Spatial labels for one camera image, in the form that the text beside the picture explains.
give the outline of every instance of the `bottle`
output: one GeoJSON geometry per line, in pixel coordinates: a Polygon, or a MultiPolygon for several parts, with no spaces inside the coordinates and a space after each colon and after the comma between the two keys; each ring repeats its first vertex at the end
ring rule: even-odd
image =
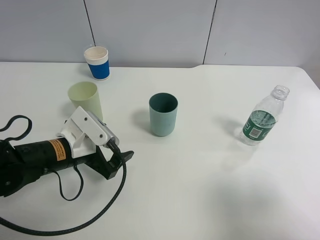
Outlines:
{"type": "Polygon", "coordinates": [[[265,97],[255,106],[240,133],[242,142],[254,146],[265,139],[277,123],[289,92],[289,88],[278,85],[269,96],[265,97]]]}

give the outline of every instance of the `cup rim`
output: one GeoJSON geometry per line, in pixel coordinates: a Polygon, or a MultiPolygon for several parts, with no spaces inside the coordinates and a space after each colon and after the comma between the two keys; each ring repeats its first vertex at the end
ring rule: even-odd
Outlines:
{"type": "Polygon", "coordinates": [[[77,82],[77,83],[73,84],[71,87],[69,87],[67,93],[68,93],[68,97],[69,97],[70,100],[72,100],[72,101],[78,101],[78,102],[79,102],[79,101],[87,101],[87,100],[93,98],[94,95],[96,95],[97,92],[98,92],[98,86],[97,86],[94,82],[91,82],[91,81],[80,81],[80,82],[77,82]],[[77,86],[77,85],[81,85],[81,84],[84,84],[84,83],[90,84],[90,85],[94,85],[94,87],[95,87],[94,94],[92,94],[90,97],[88,97],[88,98],[86,98],[86,99],[81,99],[81,100],[71,98],[71,97],[70,97],[70,91],[71,91],[71,89],[74,88],[74,87],[77,86]]]}
{"type": "Polygon", "coordinates": [[[109,56],[109,51],[108,51],[108,49],[107,49],[105,46],[103,46],[103,45],[101,45],[101,44],[95,44],[95,45],[94,45],[94,44],[90,44],[90,45],[88,45],[88,46],[86,46],[86,47],[84,48],[84,50],[83,50],[83,56],[84,56],[85,59],[92,60],[92,61],[98,61],[98,60],[101,60],[101,59],[109,56]],[[89,49],[92,49],[92,48],[104,48],[105,51],[106,51],[106,53],[104,53],[102,57],[99,57],[99,58],[96,58],[96,59],[91,59],[90,57],[87,57],[87,56],[86,56],[86,51],[88,51],[89,49]]]}
{"type": "Polygon", "coordinates": [[[158,93],[152,95],[152,97],[150,97],[150,99],[149,99],[149,107],[150,107],[153,111],[157,112],[158,114],[170,114],[170,113],[172,113],[173,111],[175,111],[175,110],[178,108],[178,105],[179,105],[178,99],[177,99],[174,95],[172,95],[172,94],[170,94],[170,93],[167,93],[167,92],[158,92],[158,93]],[[161,112],[161,111],[155,110],[155,109],[151,106],[151,104],[150,104],[151,99],[152,99],[154,96],[162,95],[162,94],[170,95],[170,96],[172,96],[172,97],[175,99],[175,101],[176,101],[176,106],[175,106],[175,108],[174,108],[173,110],[167,111],[167,112],[161,112]]]}

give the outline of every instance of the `blue stripe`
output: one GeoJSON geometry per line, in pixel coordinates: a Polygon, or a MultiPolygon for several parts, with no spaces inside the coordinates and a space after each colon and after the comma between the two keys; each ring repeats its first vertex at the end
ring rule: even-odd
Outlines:
{"type": "Polygon", "coordinates": [[[110,74],[109,60],[101,65],[88,65],[95,79],[106,79],[110,74]]]}

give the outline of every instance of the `black cylinder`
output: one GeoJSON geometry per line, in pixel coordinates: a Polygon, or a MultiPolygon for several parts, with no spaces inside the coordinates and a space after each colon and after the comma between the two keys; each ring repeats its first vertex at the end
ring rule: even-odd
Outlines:
{"type": "Polygon", "coordinates": [[[92,154],[72,158],[71,149],[65,138],[33,142],[14,147],[20,159],[28,168],[41,168],[42,175],[50,170],[59,171],[92,159],[92,154]]]}

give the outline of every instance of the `bottle neck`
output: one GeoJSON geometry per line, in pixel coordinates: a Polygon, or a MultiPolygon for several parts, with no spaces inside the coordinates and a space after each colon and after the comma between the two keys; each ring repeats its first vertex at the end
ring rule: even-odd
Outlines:
{"type": "Polygon", "coordinates": [[[278,85],[272,90],[270,95],[276,100],[284,101],[287,99],[289,92],[290,90],[286,86],[278,85]]]}
{"type": "Polygon", "coordinates": [[[279,102],[284,102],[287,98],[286,97],[279,97],[279,96],[276,96],[274,95],[273,93],[270,94],[270,96],[275,99],[276,101],[279,101],[279,102]]]}

